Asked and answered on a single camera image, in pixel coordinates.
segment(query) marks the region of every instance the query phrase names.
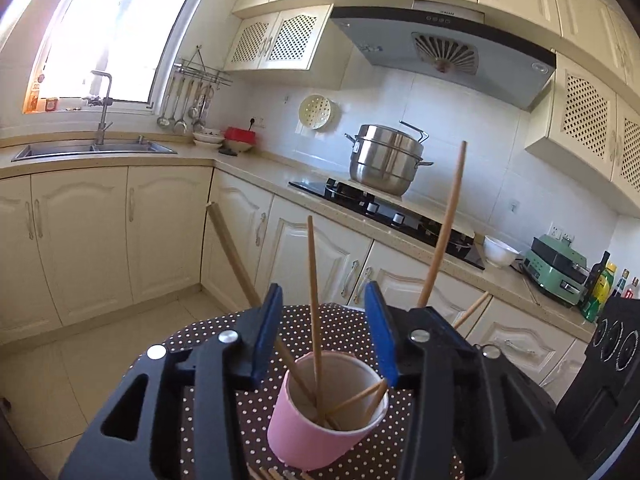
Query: range hood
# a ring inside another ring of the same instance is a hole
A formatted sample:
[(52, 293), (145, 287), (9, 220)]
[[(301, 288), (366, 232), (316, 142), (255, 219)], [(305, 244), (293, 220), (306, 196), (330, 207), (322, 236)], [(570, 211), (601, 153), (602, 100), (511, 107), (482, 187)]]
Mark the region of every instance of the range hood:
[(458, 83), (523, 110), (556, 70), (553, 52), (485, 25), (479, 12), (426, 8), (434, 10), (334, 7), (331, 20), (373, 65)]

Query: pink paper cup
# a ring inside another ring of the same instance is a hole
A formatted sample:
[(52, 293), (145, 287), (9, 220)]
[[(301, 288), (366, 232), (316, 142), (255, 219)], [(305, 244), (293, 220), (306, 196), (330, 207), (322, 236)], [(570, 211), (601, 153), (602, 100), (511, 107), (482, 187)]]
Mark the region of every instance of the pink paper cup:
[[(305, 383), (315, 389), (313, 354), (301, 357), (296, 363)], [(372, 368), (351, 355), (322, 352), (322, 393), (324, 405), (328, 408), (380, 380)], [(344, 431), (321, 428), (311, 422), (310, 419), (316, 416), (316, 409), (287, 370), (267, 430), (269, 446), (278, 460), (288, 466), (302, 471), (325, 467), (359, 443), (385, 417), (388, 394), (383, 397), (369, 423), (362, 427), (362, 419), (372, 398), (373, 394), (332, 415)]]

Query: speaker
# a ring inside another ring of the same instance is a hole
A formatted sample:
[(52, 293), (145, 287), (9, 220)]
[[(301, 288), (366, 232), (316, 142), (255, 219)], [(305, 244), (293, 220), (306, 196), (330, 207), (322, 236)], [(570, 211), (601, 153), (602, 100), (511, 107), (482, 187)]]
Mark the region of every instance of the speaker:
[(556, 424), (592, 480), (640, 478), (639, 333), (640, 300), (609, 298), (556, 408)]

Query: window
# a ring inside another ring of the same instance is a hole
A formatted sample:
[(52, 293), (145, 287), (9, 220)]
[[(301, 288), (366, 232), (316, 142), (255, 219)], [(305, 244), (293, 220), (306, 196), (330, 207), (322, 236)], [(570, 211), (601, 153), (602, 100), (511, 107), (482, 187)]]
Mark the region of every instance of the window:
[(156, 69), (185, 0), (70, 0), (48, 38), (40, 97), (104, 95), (147, 103)]

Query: white strainer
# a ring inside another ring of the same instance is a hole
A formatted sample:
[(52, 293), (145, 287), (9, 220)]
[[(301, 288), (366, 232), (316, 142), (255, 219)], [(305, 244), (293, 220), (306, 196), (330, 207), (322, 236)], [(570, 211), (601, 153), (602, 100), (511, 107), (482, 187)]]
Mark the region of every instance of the white strainer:
[(331, 120), (335, 105), (326, 97), (313, 94), (300, 103), (298, 118), (306, 128), (317, 130)]

